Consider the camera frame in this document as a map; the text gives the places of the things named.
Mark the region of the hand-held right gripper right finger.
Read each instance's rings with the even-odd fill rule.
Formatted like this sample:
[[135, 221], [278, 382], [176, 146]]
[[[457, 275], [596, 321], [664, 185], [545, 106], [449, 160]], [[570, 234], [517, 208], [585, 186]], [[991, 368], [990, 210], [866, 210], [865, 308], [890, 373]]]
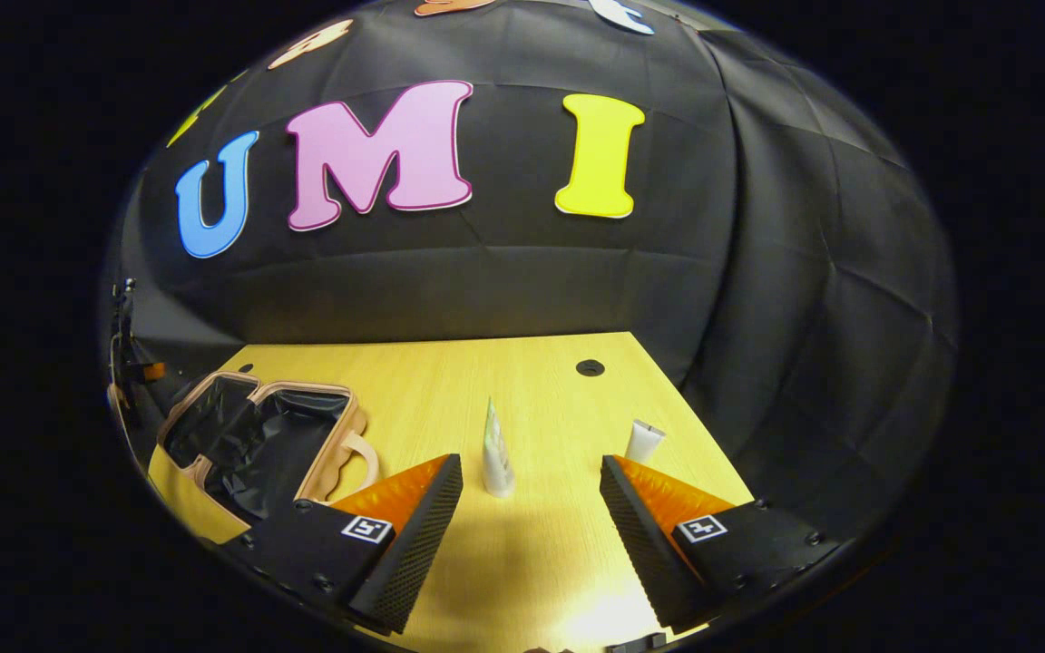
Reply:
[[599, 492], [663, 627], [681, 632], [796, 581], [842, 542], [769, 500], [734, 505], [626, 456]]

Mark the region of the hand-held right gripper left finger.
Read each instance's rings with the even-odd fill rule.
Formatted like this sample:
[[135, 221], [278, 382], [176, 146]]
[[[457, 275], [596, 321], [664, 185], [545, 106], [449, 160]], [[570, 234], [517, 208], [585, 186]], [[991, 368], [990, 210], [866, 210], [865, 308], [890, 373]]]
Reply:
[[402, 633], [463, 488], [461, 456], [436, 456], [332, 504], [295, 500], [219, 550], [316, 612]]

